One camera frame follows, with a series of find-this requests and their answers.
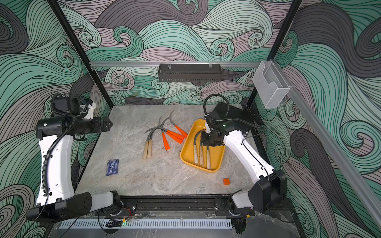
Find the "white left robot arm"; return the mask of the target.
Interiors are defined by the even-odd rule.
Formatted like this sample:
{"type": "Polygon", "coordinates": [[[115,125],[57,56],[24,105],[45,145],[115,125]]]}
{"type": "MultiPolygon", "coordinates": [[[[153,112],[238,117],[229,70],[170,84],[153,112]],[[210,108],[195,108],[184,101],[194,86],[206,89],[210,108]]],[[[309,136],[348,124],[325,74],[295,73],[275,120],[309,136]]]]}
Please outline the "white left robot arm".
{"type": "Polygon", "coordinates": [[[104,210],[112,216],[122,211],[116,191],[101,194],[75,194],[71,181],[71,149],[80,135],[107,132],[108,117],[95,117],[96,103],[83,96],[65,97],[56,93],[51,99],[52,114],[40,119],[36,137],[41,150],[41,185],[36,205],[26,211],[29,221],[56,223],[104,210]]]}

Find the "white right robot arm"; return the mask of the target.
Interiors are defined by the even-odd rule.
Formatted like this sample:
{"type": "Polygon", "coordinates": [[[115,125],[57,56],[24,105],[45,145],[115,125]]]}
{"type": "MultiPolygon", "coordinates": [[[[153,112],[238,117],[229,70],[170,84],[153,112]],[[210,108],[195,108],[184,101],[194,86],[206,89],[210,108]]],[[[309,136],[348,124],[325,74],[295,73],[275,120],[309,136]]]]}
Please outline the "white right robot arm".
{"type": "Polygon", "coordinates": [[[276,170],[248,143],[251,128],[261,127],[250,122],[249,115],[242,109],[230,108],[229,101],[221,94],[211,94],[207,99],[219,97],[223,102],[213,111],[203,108],[206,131],[201,133],[204,146],[226,146],[242,163],[253,182],[249,190],[241,190],[231,196],[233,214],[245,209],[265,212],[286,198],[287,176],[276,170]]]}

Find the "labelled wooden handle sickle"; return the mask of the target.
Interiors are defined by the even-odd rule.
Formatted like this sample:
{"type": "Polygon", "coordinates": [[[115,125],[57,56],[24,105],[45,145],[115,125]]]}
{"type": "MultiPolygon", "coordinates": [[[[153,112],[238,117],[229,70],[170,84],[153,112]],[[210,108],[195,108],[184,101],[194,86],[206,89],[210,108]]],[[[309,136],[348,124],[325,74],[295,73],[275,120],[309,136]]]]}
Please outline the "labelled wooden handle sickle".
{"type": "Polygon", "coordinates": [[[211,158],[209,146],[206,147],[206,168],[211,170],[211,158]]]}

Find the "large wooden handle sickle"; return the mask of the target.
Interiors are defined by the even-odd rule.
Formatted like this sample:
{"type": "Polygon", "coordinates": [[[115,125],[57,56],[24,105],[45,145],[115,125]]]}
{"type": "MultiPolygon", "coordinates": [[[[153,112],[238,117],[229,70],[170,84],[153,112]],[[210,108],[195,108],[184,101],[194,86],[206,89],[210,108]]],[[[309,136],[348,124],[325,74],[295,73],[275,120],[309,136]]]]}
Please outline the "large wooden handle sickle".
{"type": "Polygon", "coordinates": [[[193,159],[194,159],[194,164],[195,165],[200,165],[199,164],[199,146],[201,145],[201,143],[199,144],[199,146],[196,145],[196,141],[197,141],[197,138],[199,135],[201,135],[201,133],[203,132],[204,130],[200,130],[196,133],[196,135],[194,136],[194,139],[193,139],[193,159]]]}

